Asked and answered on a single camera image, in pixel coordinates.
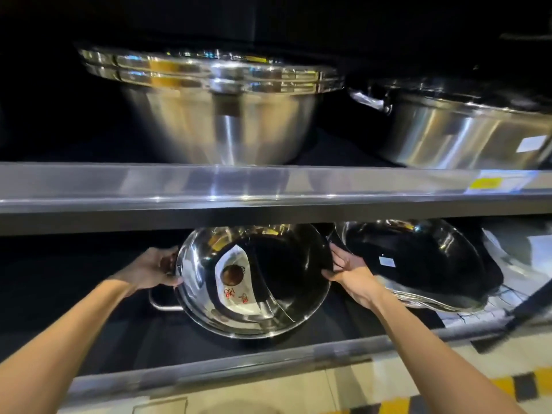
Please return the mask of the brown wooden knob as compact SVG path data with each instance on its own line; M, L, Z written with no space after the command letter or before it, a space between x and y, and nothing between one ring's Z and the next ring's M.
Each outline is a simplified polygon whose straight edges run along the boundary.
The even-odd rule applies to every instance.
M243 281L244 275L245 267L231 264L224 267L220 274L220 279L225 286L234 287Z

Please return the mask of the steel shelf board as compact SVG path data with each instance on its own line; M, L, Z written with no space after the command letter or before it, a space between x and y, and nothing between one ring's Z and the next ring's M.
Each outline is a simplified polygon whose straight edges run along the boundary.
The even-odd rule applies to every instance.
M0 163L0 236L536 214L552 171Z

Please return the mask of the person's left forearm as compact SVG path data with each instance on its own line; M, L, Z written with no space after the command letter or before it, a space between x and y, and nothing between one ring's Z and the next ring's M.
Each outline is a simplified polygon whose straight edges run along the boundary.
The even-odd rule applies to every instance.
M56 414L107 319L136 287L107 279L0 363L0 414Z

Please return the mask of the person's right hand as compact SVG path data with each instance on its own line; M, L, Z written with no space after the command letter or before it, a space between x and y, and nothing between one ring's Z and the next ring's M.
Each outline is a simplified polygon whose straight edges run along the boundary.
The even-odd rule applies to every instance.
M330 243L329 248L333 261L333 268L329 271L346 271L345 284L340 285L355 302L374 311L374 299L383 292L382 285L376 280L361 257L341 249L334 243Z

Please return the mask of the white printed paper insert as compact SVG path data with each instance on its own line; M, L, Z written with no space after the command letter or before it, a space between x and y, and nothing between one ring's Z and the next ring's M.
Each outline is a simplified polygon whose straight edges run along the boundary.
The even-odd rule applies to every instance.
M225 266L237 264L245 267L243 281L234 287L225 286L220 274ZM259 318L265 315L254 292L250 261L246 251L239 245L234 245L224 253L215 265L215 281L218 298L221 303L233 313Z

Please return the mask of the steel wok with white label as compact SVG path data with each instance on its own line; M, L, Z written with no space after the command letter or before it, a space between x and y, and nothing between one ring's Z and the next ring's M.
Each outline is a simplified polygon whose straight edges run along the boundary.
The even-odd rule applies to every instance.
M475 313L504 282L482 245L443 219L336 222L327 238L411 308Z

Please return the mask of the person's left hand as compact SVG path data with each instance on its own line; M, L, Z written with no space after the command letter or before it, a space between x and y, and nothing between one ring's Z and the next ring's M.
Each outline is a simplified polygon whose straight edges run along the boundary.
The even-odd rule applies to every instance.
M176 266L178 250L178 247L168 249L150 247L108 279L125 283L126 297L139 290L163 285L164 275L175 275L173 270Z

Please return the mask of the steel wok with wooden handle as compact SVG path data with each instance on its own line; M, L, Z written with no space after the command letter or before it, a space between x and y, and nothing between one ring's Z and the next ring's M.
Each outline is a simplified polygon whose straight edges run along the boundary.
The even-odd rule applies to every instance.
M220 301L215 265L234 245L250 261L254 292L265 315L233 313ZM300 326L323 304L330 283L321 271L333 267L328 240L311 224L204 227L194 230L179 249L174 274L176 305L162 306L148 293L150 304L163 312L183 311L199 326L237 340L273 338Z

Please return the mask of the person's right forearm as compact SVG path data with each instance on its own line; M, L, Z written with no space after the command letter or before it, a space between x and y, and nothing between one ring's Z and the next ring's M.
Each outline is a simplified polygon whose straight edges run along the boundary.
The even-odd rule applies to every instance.
M390 337L432 414L527 414L515 399L380 289L371 309Z

